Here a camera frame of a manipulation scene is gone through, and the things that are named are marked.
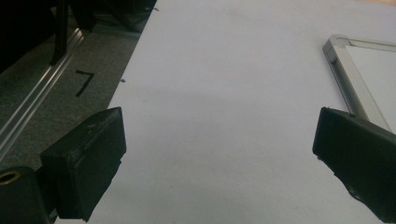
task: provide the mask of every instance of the gray carpet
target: gray carpet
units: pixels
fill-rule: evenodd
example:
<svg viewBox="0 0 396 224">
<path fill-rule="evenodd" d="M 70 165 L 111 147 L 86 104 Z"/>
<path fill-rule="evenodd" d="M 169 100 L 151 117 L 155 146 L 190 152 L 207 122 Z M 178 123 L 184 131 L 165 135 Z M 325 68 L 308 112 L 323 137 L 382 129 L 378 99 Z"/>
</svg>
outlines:
<svg viewBox="0 0 396 224">
<path fill-rule="evenodd" d="M 17 165 L 37 169 L 41 165 L 39 160 L 41 151 L 91 114 L 106 109 L 134 51 L 137 40 L 138 37 L 90 33 L 65 69 L 64 74 L 1 161 L 0 169 Z M 19 91 L 19 86 L 27 85 L 30 88 L 36 83 L 37 75 L 28 76 L 26 73 L 33 70 L 40 71 L 41 67 L 45 67 L 42 65 L 33 69 L 32 64 L 39 63 L 35 63 L 34 59 L 27 61 L 29 62 L 16 68 L 24 71 L 25 75 L 14 75 L 16 80 L 13 80 L 12 84 L 5 85 L 7 89 L 2 88 L 1 108 L 12 105 L 4 104 L 8 101 L 15 103 L 23 99 L 26 92 Z M 77 70 L 94 74 L 88 87 L 79 97 L 77 94 L 89 76 L 77 73 Z M 15 105 L 18 104 L 9 106 L 5 114 L 8 113 L 9 116 L 15 109 Z"/>
<path fill-rule="evenodd" d="M 0 75 L 0 127 L 50 66 L 53 51 L 53 44 L 47 41 L 26 53 Z"/>
</svg>

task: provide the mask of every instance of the handwritten mark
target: handwritten mark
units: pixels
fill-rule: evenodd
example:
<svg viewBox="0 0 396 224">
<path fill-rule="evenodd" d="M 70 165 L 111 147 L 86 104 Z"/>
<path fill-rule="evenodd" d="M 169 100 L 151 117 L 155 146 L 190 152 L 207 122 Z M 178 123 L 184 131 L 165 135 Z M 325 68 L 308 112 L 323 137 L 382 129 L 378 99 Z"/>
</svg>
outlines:
<svg viewBox="0 0 396 224">
<path fill-rule="evenodd" d="M 88 73 L 81 70 L 77 70 L 76 73 L 89 76 L 87 81 L 85 81 L 84 85 L 82 86 L 81 90 L 79 90 L 79 92 L 76 94 L 76 96 L 79 97 L 90 84 L 91 80 L 93 79 L 94 73 Z"/>
</svg>

